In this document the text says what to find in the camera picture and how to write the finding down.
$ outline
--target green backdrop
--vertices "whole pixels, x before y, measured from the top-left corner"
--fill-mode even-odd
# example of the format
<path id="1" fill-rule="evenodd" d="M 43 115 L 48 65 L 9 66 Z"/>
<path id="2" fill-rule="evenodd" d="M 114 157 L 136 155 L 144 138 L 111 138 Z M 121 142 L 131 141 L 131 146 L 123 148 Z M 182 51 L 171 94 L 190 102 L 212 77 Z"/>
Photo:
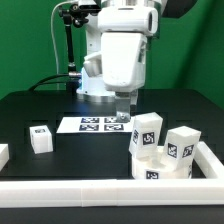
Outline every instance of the green backdrop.
<path id="1" fill-rule="evenodd" d="M 50 17 L 59 2 L 1 0 L 0 98 L 56 74 Z M 195 89 L 224 108 L 223 9 L 223 0 L 198 0 L 182 18 L 162 18 L 160 39 L 152 42 L 147 54 L 145 88 Z M 67 54 L 57 15 L 54 24 L 62 73 L 67 70 Z M 81 68 L 84 30 L 73 29 L 73 34 L 75 60 Z"/>

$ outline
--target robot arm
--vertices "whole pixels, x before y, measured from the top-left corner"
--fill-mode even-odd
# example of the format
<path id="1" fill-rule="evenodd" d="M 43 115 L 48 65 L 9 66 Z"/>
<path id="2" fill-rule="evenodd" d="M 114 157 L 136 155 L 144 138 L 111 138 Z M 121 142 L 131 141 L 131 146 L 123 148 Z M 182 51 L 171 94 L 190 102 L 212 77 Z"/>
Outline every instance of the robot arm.
<path id="1" fill-rule="evenodd" d="M 132 98 L 145 84 L 147 39 L 158 36 L 159 18 L 167 0 L 104 0 L 98 15 L 102 32 L 102 74 L 115 92 L 119 122 L 130 120 Z"/>
<path id="2" fill-rule="evenodd" d="M 85 76 L 94 85 L 97 77 L 103 88 L 115 93 L 117 120 L 128 122 L 130 105 L 137 102 L 137 89 L 145 84 L 147 40 L 158 36 L 159 18 L 167 0 L 70 2 L 74 26 L 86 24 Z"/>

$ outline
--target foam block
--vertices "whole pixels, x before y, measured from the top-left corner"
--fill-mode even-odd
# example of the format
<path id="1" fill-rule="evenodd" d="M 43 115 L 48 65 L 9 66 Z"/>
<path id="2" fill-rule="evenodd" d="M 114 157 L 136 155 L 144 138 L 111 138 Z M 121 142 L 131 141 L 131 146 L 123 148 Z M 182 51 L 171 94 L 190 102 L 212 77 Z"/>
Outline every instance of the foam block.
<path id="1" fill-rule="evenodd" d="M 116 206 L 117 181 L 98 180 L 82 182 L 82 206 Z"/>
<path id="2" fill-rule="evenodd" d="M 200 135 L 200 131 L 185 126 L 169 130 L 161 163 L 173 170 L 190 166 Z"/>
<path id="3" fill-rule="evenodd" d="M 190 165 L 173 170 L 157 160 L 132 157 L 132 175 L 135 179 L 188 179 L 191 176 L 191 167 Z"/>
<path id="4" fill-rule="evenodd" d="M 129 151 L 134 158 L 156 157 L 163 119 L 156 113 L 137 115 L 134 121 Z"/>
<path id="5" fill-rule="evenodd" d="M 9 160 L 9 148 L 7 144 L 0 144 L 0 170 Z"/>
<path id="6" fill-rule="evenodd" d="M 52 136 L 46 125 L 30 127 L 31 144 L 35 154 L 52 152 Z"/>
<path id="7" fill-rule="evenodd" d="M 224 179 L 223 164 L 204 142 L 198 143 L 194 159 L 206 178 Z"/>

